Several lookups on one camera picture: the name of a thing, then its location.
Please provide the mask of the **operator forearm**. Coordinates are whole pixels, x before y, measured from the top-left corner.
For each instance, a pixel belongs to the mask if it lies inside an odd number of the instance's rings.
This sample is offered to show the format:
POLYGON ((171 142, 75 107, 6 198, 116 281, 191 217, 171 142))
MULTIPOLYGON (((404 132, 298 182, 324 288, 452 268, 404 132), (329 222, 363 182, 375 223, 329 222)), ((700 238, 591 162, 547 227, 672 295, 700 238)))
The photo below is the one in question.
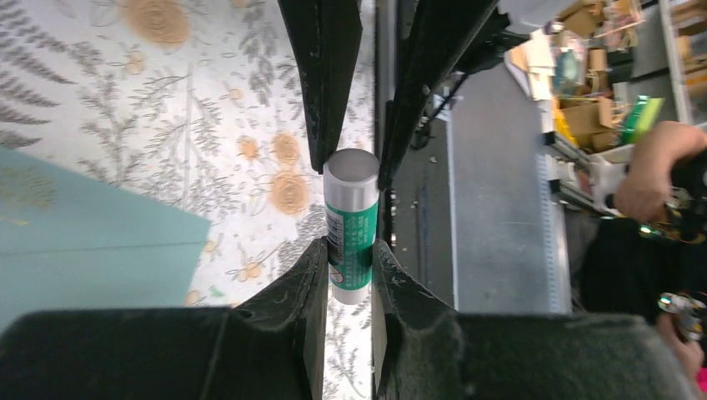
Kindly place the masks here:
POLYGON ((706 149, 706 133, 681 122, 663 121, 635 144, 629 171, 614 193, 614 206, 640 223, 661 217, 672 190, 671 171, 706 149))

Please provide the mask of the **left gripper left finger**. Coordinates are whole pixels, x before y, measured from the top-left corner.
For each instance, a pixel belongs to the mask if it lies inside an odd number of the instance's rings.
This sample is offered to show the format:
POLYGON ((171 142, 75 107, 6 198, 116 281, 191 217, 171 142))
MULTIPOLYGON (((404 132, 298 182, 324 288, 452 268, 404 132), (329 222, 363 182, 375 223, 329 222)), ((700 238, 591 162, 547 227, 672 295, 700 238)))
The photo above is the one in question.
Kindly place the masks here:
POLYGON ((327 245, 235 308, 33 312, 1 337, 4 399, 319 399, 327 245))

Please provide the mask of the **green white glue stick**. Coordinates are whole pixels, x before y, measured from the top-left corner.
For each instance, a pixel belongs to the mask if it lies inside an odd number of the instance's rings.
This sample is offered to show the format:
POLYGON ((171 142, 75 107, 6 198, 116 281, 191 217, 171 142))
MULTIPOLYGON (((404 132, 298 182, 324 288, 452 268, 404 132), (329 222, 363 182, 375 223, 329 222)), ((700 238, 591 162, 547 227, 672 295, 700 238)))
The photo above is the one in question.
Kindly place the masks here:
POLYGON ((323 167, 328 275, 333 297, 361 303, 372 279, 379 210, 379 161, 358 148, 338 150, 323 167))

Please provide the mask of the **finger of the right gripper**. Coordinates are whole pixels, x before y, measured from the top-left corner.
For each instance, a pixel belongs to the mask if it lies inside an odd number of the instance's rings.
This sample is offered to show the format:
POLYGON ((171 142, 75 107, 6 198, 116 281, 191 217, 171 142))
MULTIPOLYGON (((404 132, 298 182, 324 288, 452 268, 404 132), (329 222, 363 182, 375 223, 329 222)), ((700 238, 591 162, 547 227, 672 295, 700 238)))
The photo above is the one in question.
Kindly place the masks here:
POLYGON ((298 67, 311 167, 337 150, 362 38, 360 2, 279 0, 298 67))
POLYGON ((496 1, 420 1, 403 66, 386 112, 378 185, 388 189, 404 159, 430 93, 443 81, 496 10, 496 1))

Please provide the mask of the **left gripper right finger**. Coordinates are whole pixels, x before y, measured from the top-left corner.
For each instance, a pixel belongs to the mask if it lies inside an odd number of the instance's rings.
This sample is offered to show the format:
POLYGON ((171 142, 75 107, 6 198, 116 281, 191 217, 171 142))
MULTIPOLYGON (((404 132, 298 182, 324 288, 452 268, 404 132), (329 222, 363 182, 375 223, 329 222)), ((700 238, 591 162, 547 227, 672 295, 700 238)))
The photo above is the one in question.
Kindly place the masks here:
POLYGON ((653 328, 619 314, 455 311, 372 247, 376 399, 693 399, 653 328))

